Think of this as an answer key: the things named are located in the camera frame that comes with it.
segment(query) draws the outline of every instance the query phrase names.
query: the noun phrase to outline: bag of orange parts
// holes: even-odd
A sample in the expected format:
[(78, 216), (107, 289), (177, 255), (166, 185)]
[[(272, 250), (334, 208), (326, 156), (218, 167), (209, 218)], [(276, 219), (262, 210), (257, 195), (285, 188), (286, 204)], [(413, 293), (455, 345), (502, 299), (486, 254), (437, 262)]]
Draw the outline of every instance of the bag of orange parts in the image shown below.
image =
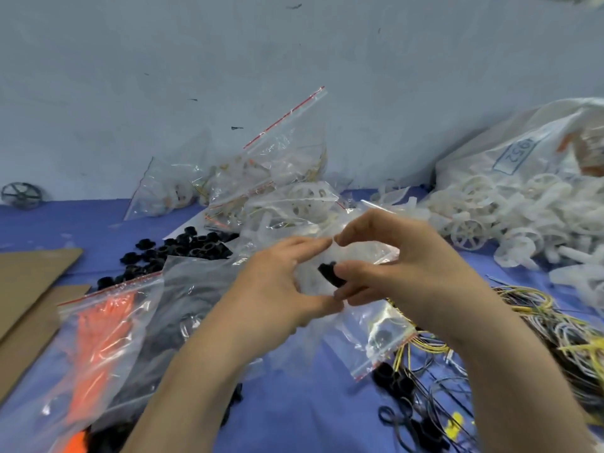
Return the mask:
[[(3, 450), (62, 453), (107, 409), (138, 357), (163, 284), (161, 274), (149, 275), (58, 306), (62, 327), (54, 345), (69, 370), (3, 424)], [(33, 417), (36, 430), (24, 435), (19, 420)]]

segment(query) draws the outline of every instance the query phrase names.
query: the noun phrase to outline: brown cardboard piece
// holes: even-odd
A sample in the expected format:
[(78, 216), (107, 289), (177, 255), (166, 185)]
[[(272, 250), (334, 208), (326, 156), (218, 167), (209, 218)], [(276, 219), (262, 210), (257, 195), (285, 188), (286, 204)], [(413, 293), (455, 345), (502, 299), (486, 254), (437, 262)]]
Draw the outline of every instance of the brown cardboard piece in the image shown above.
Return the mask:
[(79, 248), (0, 253), (0, 401), (59, 328), (56, 304), (89, 289), (49, 289), (81, 253)]
[(19, 382), (59, 329), (57, 304), (77, 299), (90, 286), (56, 286), (47, 290), (0, 340), (0, 401)]
[(80, 248), (0, 253), (0, 338), (81, 253)]

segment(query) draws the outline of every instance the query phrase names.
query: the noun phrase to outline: person's right hand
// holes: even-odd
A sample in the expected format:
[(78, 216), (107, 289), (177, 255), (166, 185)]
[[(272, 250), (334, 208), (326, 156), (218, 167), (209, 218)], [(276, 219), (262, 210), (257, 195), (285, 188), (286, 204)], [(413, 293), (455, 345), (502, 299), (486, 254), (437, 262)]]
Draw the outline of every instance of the person's right hand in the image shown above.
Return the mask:
[(513, 314), (489, 285), (427, 222), (370, 210), (334, 237), (340, 246), (378, 241), (400, 249), (386, 265), (342, 261), (335, 273), (346, 280), (336, 300), (362, 305), (389, 297), (415, 324), (461, 347), (489, 319)]

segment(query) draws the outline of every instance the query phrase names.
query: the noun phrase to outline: blue rectangular label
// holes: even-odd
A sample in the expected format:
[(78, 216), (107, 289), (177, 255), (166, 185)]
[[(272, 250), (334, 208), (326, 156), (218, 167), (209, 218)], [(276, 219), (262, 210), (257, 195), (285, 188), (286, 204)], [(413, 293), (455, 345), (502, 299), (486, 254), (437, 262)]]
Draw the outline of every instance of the blue rectangular label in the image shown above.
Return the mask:
[(505, 174), (514, 174), (518, 167), (528, 158), (534, 147), (539, 144), (541, 139), (533, 137), (517, 140), (510, 144), (503, 154), (496, 160), (493, 170)]

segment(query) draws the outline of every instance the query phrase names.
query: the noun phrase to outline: gray wall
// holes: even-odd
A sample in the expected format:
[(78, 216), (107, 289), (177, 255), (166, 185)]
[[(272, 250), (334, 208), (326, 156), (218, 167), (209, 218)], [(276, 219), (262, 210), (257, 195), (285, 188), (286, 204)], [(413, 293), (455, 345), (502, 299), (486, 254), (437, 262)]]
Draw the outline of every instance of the gray wall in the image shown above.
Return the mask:
[(511, 112), (603, 96), (604, 12), (547, 0), (1, 0), (0, 183), (129, 197), (152, 155), (204, 128), (238, 152), (320, 85), (329, 170), (363, 186), (419, 182)]

